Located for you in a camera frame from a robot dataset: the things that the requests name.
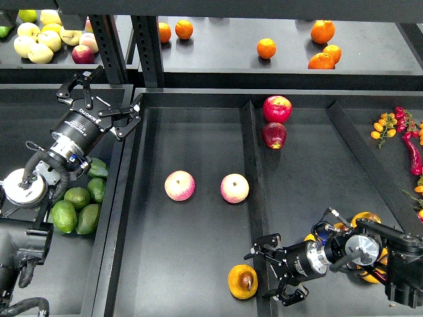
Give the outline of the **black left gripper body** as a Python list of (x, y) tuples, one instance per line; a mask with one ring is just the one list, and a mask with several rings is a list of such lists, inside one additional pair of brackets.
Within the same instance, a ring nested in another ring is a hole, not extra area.
[(83, 98), (75, 100), (51, 130), (54, 140), (67, 137), (68, 142), (74, 144), (81, 155), (89, 154), (102, 136), (113, 128), (112, 116), (99, 115), (100, 112), (105, 114), (111, 110), (111, 105), (99, 97), (94, 97), (92, 102), (92, 107), (87, 108)]

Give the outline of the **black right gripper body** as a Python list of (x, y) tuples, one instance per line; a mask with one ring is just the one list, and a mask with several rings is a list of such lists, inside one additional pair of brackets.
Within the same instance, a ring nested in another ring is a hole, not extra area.
[(265, 259), (283, 285), (298, 286), (300, 283), (324, 277), (330, 265), (324, 247), (306, 240), (275, 250), (268, 250)]

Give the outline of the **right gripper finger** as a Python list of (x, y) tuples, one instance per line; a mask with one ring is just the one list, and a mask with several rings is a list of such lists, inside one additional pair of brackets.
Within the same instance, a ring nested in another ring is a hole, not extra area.
[(307, 298), (309, 290), (297, 281), (292, 275), (284, 273), (279, 278), (276, 289), (271, 289), (263, 294), (264, 299), (274, 299), (282, 302), (284, 306), (291, 306)]
[(271, 264), (281, 264), (282, 257), (277, 255), (278, 245), (281, 241), (279, 233), (268, 234), (258, 237), (243, 259), (249, 260), (258, 256)]

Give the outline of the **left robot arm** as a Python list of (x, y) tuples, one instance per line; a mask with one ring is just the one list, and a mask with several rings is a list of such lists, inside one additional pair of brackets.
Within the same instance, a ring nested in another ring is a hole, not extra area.
[(52, 142), (45, 147), (31, 141), (40, 131), (33, 122), (19, 121), (9, 132), (1, 132), (1, 143), (11, 146), (2, 152), (14, 168), (1, 180), (1, 201), (11, 208), (1, 212), (1, 315), (17, 316), (39, 309), (48, 316), (49, 302), (42, 297), (11, 304), (15, 287), (32, 281), (34, 268), (43, 265), (54, 226), (48, 222), (53, 204), (66, 192), (69, 183), (92, 167), (89, 153), (106, 134), (124, 140), (141, 121), (140, 99), (115, 108), (91, 93), (90, 83), (100, 73), (72, 73), (56, 92), (67, 112), (50, 130)]

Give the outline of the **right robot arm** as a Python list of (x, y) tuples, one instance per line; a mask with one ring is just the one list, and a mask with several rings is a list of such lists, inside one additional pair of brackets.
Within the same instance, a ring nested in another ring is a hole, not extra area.
[(422, 237), (373, 218), (358, 217), (350, 223), (332, 208), (324, 214), (333, 215), (338, 224), (320, 219), (311, 227), (311, 237), (302, 242), (281, 247), (281, 236), (275, 233), (252, 243), (245, 259), (262, 258), (278, 280), (266, 298), (284, 306), (301, 302), (309, 294), (303, 284), (331, 271), (369, 275), (384, 286), (390, 301), (411, 308), (422, 306)]

